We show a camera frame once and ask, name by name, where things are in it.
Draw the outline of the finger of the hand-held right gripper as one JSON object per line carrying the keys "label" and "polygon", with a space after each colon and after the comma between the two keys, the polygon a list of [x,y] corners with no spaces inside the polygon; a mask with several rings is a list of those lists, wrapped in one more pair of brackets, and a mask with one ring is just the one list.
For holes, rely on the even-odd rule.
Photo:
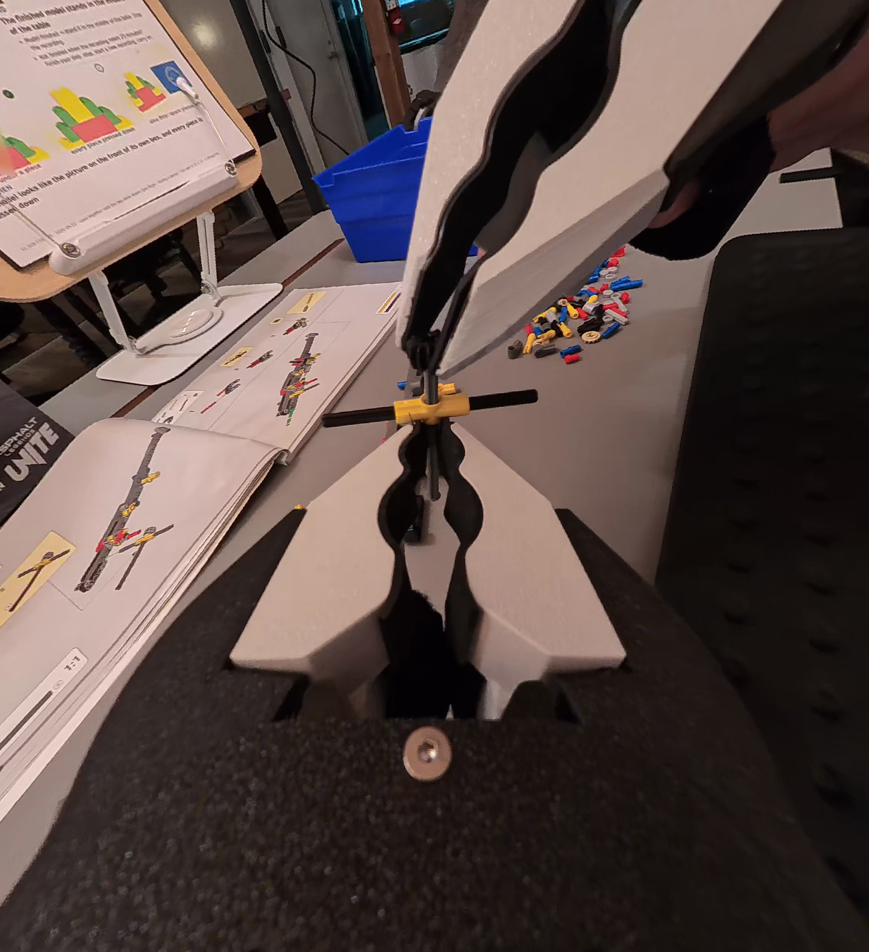
{"label": "finger of the hand-held right gripper", "polygon": [[485,2],[435,103],[440,127],[477,142],[438,156],[432,129],[406,262],[397,335],[440,331],[438,356],[482,356],[584,262],[564,232],[558,160],[587,133],[587,2]]}
{"label": "finger of the hand-held right gripper", "polygon": [[[549,197],[541,205],[584,212],[563,236],[564,252],[585,252],[585,260],[497,346],[653,220],[669,188],[666,160],[778,5],[620,2],[618,14],[607,12],[606,27],[587,27],[587,54],[572,69],[587,66],[587,133],[551,175],[567,187],[566,200]],[[436,372],[455,374],[484,355],[437,356]]]}

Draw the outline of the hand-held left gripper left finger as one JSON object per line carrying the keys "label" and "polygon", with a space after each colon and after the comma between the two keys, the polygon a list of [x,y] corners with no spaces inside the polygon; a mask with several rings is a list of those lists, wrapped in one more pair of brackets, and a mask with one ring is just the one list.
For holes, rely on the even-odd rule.
{"label": "hand-held left gripper left finger", "polygon": [[383,712],[381,620],[417,514],[405,448],[414,435],[400,428],[309,504],[230,653],[234,666],[330,685],[358,717]]}

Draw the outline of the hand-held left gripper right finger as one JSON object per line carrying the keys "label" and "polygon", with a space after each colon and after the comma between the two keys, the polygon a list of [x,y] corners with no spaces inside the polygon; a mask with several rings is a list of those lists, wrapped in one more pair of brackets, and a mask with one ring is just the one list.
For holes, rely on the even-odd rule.
{"label": "hand-held left gripper right finger", "polygon": [[499,719],[521,684],[618,668],[626,651],[551,502],[458,424],[442,452],[457,539],[446,620],[485,682],[477,714]]}

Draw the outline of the yellow connector with black axles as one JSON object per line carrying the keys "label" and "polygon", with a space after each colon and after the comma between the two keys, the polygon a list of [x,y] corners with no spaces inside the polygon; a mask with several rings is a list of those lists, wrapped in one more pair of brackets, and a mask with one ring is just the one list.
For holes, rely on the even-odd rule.
{"label": "yellow connector with black axles", "polygon": [[421,424],[434,427],[452,418],[486,411],[526,406],[538,401],[536,389],[520,389],[501,393],[470,396],[458,391],[454,384],[437,385],[432,402],[424,397],[396,401],[393,405],[357,411],[333,411],[322,417],[325,428],[359,425],[370,422],[394,422],[398,426]]}

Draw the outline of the person's right hand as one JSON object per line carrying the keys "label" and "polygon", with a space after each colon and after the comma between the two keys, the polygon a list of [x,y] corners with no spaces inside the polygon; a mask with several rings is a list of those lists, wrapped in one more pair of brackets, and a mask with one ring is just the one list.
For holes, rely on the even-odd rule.
{"label": "person's right hand", "polygon": [[769,115],[771,172],[820,149],[869,154],[869,28],[825,76]]}

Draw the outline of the blue storage bin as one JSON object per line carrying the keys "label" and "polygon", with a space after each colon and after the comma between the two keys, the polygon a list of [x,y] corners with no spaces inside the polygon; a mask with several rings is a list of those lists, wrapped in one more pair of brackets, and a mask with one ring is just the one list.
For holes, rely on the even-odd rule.
{"label": "blue storage bin", "polygon": [[314,177],[334,220],[360,263],[409,261],[429,137],[439,134],[438,156],[460,147],[470,158],[477,142],[464,125],[440,116],[416,130],[399,125]]}

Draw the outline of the open instruction booklet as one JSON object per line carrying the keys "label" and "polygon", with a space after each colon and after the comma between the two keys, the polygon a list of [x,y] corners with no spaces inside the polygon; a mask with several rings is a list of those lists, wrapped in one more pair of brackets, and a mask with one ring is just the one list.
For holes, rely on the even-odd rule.
{"label": "open instruction booklet", "polygon": [[295,289],[153,419],[66,448],[0,530],[0,817],[390,335],[395,282]]}

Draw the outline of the pile of small toy pins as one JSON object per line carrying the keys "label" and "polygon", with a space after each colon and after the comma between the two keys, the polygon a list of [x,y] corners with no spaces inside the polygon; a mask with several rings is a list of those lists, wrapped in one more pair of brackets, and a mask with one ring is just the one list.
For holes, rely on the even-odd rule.
{"label": "pile of small toy pins", "polygon": [[630,322],[631,292],[643,280],[626,273],[628,245],[622,244],[571,294],[559,297],[523,327],[520,340],[505,349],[509,361],[558,359],[580,363],[585,349],[619,334]]}

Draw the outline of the black dimpled foam pad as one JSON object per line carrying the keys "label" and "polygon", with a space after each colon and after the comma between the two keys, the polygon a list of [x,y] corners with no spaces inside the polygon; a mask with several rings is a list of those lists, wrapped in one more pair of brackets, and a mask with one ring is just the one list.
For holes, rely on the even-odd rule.
{"label": "black dimpled foam pad", "polygon": [[869,229],[715,257],[656,585],[869,926]]}

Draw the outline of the wooden board book stand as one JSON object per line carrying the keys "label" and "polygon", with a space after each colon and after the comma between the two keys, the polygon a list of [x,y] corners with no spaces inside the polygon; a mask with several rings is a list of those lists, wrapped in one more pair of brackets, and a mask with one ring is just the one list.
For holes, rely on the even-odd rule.
{"label": "wooden board book stand", "polygon": [[[118,218],[99,222],[75,242],[48,237],[51,254],[27,268],[12,267],[0,256],[0,301],[42,302],[89,282],[118,352],[97,370],[100,379],[139,386],[157,386],[178,378],[205,354],[282,292],[280,283],[221,285],[214,245],[214,208],[246,191],[262,168],[258,144],[222,87],[159,2],[146,1],[170,36],[190,57],[197,75],[250,139],[255,153],[237,163],[207,171],[189,182],[131,209]],[[6,159],[1,146],[0,161]],[[144,245],[195,221],[200,253],[200,294],[197,299],[139,337],[125,326],[105,268]]]}

